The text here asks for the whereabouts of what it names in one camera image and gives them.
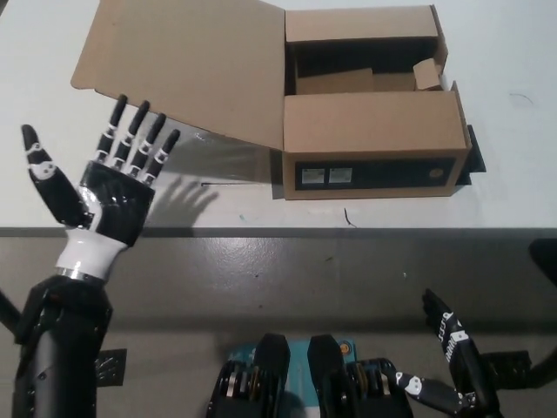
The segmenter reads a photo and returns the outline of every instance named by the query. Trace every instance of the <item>robotic arm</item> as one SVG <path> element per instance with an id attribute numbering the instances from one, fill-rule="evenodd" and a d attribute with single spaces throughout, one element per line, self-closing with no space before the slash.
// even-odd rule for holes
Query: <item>robotic arm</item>
<path id="1" fill-rule="evenodd" d="M 115 141 L 126 105 L 127 97 L 120 96 L 77 189 L 35 130 L 22 127 L 30 178 L 55 219 L 67 226 L 68 241 L 56 274 L 31 289 L 21 313 L 1 295 L 0 321 L 21 346 L 12 418 L 96 416 L 96 363 L 112 315 L 104 285 L 116 257 L 138 239 L 155 193 L 151 186 L 180 135 L 173 131 L 152 152 L 166 119 L 158 115 L 130 158 L 149 103 Z"/>
<path id="2" fill-rule="evenodd" d="M 331 335 L 314 336 L 307 360 L 321 418 L 413 418 L 408 399 L 449 416 L 503 418 L 497 390 L 533 388 L 528 384 L 538 384 L 538 375 L 543 374 L 546 381 L 548 376 L 555 375 L 554 361 L 551 360 L 530 370 L 525 352 L 480 354 L 462 323 L 443 300 L 427 290 L 423 301 L 427 324 L 440 340 L 455 388 L 441 381 L 403 373 L 388 359 L 345 364 L 339 344 Z M 284 337 L 274 338 L 282 347 L 280 353 L 288 350 Z M 284 391 L 284 376 L 288 370 L 288 360 L 285 359 L 288 356 L 273 354 L 271 341 L 265 348 L 260 346 L 261 343 L 256 348 L 256 359 L 258 354 L 269 354 L 268 358 L 274 358 L 274 361 L 267 365 L 257 363 L 257 360 L 253 365 L 236 361 L 226 363 L 213 391 L 207 418 L 240 416 L 232 412 L 239 410 L 245 411 L 241 416 L 246 418 L 288 415 L 288 411 L 277 412 Z M 253 376 L 253 369 L 257 369 L 259 375 L 282 378 L 275 378 L 275 383 L 271 384 L 269 379 L 257 381 L 239 377 L 245 373 L 248 377 Z M 260 398 L 250 395 L 255 381 L 259 385 L 256 394 L 264 388 L 266 393 L 271 391 L 270 399 L 277 402 L 272 408 L 260 408 Z"/>

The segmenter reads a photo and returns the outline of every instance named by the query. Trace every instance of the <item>robot finger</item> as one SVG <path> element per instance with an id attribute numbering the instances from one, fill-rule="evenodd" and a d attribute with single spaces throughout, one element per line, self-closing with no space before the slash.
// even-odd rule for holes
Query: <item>robot finger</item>
<path id="1" fill-rule="evenodd" d="M 178 142 L 180 138 L 180 131 L 175 129 L 171 132 L 169 137 L 164 142 L 163 146 L 160 150 L 157 151 L 155 158 L 149 164 L 147 171 L 141 178 L 141 181 L 148 186 L 151 186 L 154 181 L 157 179 L 158 174 L 160 174 L 161 170 L 163 169 L 164 163 L 168 159 L 174 145 Z"/>
<path id="2" fill-rule="evenodd" d="M 136 150 L 133 159 L 131 160 L 130 166 L 126 170 L 126 174 L 130 177 L 136 179 L 139 173 L 145 168 L 149 154 L 155 141 L 157 140 L 158 134 L 163 129 L 164 123 L 166 122 L 166 115 L 163 113 L 159 114 L 157 120 L 151 127 L 151 130 L 147 134 L 147 138 L 141 143 L 141 145 Z"/>
<path id="3" fill-rule="evenodd" d="M 86 225 L 88 213 L 73 185 L 41 146 L 33 127 L 21 129 L 29 175 L 54 218 L 67 226 Z"/>
<path id="4" fill-rule="evenodd" d="M 422 300 L 424 303 L 424 312 L 427 315 L 427 325 L 436 331 L 443 321 L 443 317 L 452 315 L 453 311 L 429 289 L 424 293 Z"/>
<path id="5" fill-rule="evenodd" d="M 128 103 L 128 98 L 121 94 L 116 102 L 116 106 L 114 106 L 114 111 L 112 111 L 111 120 L 106 127 L 106 131 L 104 131 L 103 135 L 98 141 L 97 151 L 95 153 L 94 161 L 105 164 L 112 149 L 112 144 L 114 143 L 114 134 L 120 124 L 120 119 L 124 114 L 125 106 Z"/>
<path id="6" fill-rule="evenodd" d="M 141 126 L 145 117 L 147 116 L 150 106 L 151 105 L 147 101 L 144 101 L 139 106 L 136 115 L 133 117 L 133 120 L 131 121 L 130 128 L 128 129 L 125 136 L 118 143 L 116 153 L 114 154 L 114 158 L 111 161 L 112 169 L 117 171 L 122 170 L 122 167 L 127 161 L 128 156 L 130 155 L 131 143 L 133 142 L 133 139 L 136 137 L 139 131 L 139 126 Z"/>

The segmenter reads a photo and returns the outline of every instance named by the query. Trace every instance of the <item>open cardboard box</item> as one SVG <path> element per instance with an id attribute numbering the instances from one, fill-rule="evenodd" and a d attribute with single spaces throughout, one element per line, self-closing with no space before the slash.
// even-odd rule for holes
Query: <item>open cardboard box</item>
<path id="1" fill-rule="evenodd" d="M 71 83 L 283 152 L 287 199 L 447 196 L 470 150 L 434 7 L 102 0 Z"/>

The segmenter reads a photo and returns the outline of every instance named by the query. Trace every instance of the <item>label on box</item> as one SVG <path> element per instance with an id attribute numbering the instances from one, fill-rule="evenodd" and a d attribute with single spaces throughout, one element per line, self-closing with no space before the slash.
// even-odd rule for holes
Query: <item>label on box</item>
<path id="1" fill-rule="evenodd" d="M 332 168 L 329 172 L 329 183 L 351 183 L 352 168 Z"/>
<path id="2" fill-rule="evenodd" d="M 302 185 L 323 185 L 325 168 L 305 168 L 302 170 Z"/>

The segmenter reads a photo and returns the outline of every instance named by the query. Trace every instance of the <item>table surface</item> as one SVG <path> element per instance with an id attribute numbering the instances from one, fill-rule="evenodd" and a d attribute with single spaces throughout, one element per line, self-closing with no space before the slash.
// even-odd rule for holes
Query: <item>table surface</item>
<path id="1" fill-rule="evenodd" d="M 272 0 L 286 9 L 419 4 Z M 146 232 L 196 236 L 369 235 L 397 231 L 557 231 L 557 3 L 435 2 L 467 122 L 487 166 L 450 198 L 272 198 L 268 151 L 171 122 L 186 134 L 157 183 Z M 70 86 L 96 0 L 10 0 L 0 16 L 0 233 L 61 233 L 34 190 L 19 126 L 34 125 L 77 182 L 114 100 Z M 124 117 L 130 119 L 131 111 Z"/>

